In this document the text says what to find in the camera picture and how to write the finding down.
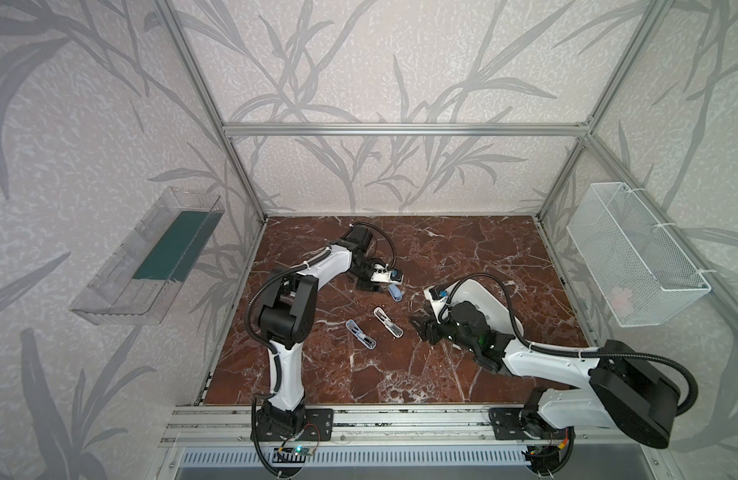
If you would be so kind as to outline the blue stapler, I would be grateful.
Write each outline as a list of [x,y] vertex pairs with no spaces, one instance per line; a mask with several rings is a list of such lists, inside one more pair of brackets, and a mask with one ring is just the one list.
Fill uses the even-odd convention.
[[373,310],[373,314],[394,338],[401,338],[403,336],[403,330],[387,315],[387,313],[381,307],[376,307]]
[[348,331],[367,349],[373,350],[376,348],[377,342],[367,335],[360,327],[359,325],[353,320],[350,319],[345,323],[346,328]]
[[400,287],[402,282],[403,273],[400,270],[391,270],[387,289],[395,302],[400,302],[403,299],[403,292]]

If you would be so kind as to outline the green pad in bin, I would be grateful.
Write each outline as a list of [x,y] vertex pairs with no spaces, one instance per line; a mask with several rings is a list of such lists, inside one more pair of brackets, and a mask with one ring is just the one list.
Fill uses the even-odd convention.
[[184,282],[223,213],[182,211],[133,275],[134,280]]

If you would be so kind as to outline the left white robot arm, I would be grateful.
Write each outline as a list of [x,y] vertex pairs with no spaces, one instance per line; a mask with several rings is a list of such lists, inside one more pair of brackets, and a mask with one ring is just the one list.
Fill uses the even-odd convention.
[[318,293],[344,273],[366,283],[369,290],[399,285],[404,278],[395,264],[368,257],[361,245],[337,241],[309,260],[272,271],[255,295],[261,302],[257,323],[270,365],[265,401],[272,408],[290,413],[302,406],[302,348],[315,322]]

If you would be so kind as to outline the pink item in basket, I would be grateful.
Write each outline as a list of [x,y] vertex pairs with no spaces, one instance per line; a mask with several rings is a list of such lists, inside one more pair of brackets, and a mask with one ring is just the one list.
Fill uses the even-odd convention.
[[615,315],[624,320],[632,315],[635,307],[632,303],[633,291],[629,288],[614,287],[609,295],[610,307]]

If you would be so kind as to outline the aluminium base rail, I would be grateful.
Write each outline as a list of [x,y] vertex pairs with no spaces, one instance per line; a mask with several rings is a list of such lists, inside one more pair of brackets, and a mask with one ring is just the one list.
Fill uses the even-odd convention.
[[[480,404],[337,404],[326,446],[530,444],[536,440],[496,440],[489,423],[490,405]],[[251,408],[243,405],[177,407],[159,446],[250,446]]]

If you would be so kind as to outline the aluminium frame crossbar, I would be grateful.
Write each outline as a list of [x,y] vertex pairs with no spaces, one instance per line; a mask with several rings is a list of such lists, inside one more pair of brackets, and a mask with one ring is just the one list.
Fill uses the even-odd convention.
[[580,137],[580,123],[229,123],[228,137],[247,136],[553,136]]

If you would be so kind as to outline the clear plastic wall bin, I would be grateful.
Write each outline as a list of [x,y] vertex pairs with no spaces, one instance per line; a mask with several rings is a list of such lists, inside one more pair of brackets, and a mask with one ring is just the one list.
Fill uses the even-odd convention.
[[160,324],[224,213],[216,193],[166,188],[69,310],[96,326]]

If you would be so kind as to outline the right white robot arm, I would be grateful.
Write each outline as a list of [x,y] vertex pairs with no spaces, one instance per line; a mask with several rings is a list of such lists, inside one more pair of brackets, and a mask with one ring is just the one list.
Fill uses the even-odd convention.
[[431,313],[410,322],[422,341],[447,341],[489,373],[561,384],[559,390],[535,389],[524,405],[522,427],[535,437],[578,426],[617,428],[642,445],[665,449],[676,417],[697,401],[693,374],[669,358],[615,340],[587,349],[532,343],[513,315],[500,327],[493,320],[484,308],[464,301],[437,302]]

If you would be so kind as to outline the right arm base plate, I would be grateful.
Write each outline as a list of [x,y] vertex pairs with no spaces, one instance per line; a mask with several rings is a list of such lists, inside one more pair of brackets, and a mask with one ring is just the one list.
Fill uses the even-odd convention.
[[542,440],[542,434],[526,429],[521,420],[521,408],[492,407],[488,419],[496,440],[529,441]]

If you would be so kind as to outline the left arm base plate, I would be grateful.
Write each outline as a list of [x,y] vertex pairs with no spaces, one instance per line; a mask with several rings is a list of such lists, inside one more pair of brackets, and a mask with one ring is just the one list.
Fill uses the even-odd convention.
[[329,441],[334,427],[334,410],[302,407],[290,412],[265,405],[255,411],[253,426],[260,442]]

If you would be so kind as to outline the white oval tray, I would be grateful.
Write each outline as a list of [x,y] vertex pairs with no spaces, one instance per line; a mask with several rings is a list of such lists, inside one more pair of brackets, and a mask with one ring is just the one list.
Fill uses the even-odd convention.
[[495,350],[501,356],[508,343],[515,339],[507,306],[474,279],[466,280],[454,295],[451,295],[451,293],[454,290],[455,283],[440,287],[449,292],[449,299],[448,304],[442,309],[437,319],[443,320],[445,318],[446,308],[451,308],[461,302],[471,302],[486,316],[488,325],[497,331],[498,339]]

